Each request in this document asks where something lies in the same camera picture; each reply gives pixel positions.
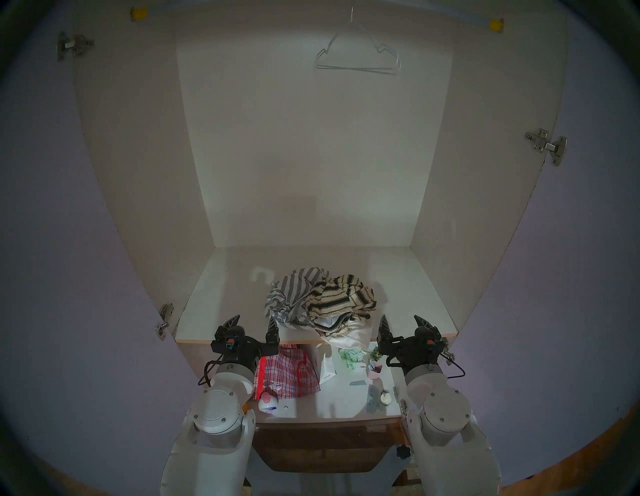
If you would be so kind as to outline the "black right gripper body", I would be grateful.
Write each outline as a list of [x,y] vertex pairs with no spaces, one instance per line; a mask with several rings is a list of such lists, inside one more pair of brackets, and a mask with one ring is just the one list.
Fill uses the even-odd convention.
[[379,352],[386,357],[388,367],[399,367],[403,373],[424,365],[437,365],[439,356],[448,349],[448,340],[440,332],[416,328],[414,336],[394,337],[391,344],[378,344]]

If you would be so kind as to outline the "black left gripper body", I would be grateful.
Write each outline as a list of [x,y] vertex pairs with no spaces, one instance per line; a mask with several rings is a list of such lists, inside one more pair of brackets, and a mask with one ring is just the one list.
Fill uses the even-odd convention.
[[211,361],[213,365],[235,364],[253,373],[261,358],[279,354],[279,345],[268,345],[266,341],[260,342],[247,336],[245,329],[239,325],[231,329],[223,329],[223,325],[219,326],[210,347],[213,353],[219,354],[218,359]]

